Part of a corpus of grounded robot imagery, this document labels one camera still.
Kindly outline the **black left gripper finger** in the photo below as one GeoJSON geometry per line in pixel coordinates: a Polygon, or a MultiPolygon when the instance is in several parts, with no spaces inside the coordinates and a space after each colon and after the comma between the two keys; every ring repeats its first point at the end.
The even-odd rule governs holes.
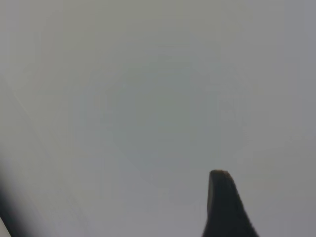
{"type": "Polygon", "coordinates": [[[203,237],[257,237],[232,176],[225,170],[209,173],[207,221],[203,237]]]}

